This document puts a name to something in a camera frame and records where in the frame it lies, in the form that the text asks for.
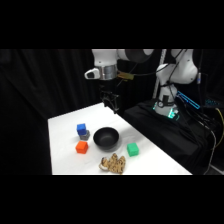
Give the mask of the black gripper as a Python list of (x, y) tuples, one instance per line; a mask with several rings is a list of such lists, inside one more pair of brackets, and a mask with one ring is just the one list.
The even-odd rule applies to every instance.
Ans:
[(101, 80), (99, 82), (100, 98), (104, 103), (104, 107), (110, 107), (109, 101), (112, 101), (114, 114), (119, 111), (119, 103), (116, 94), (116, 81), (112, 80)]

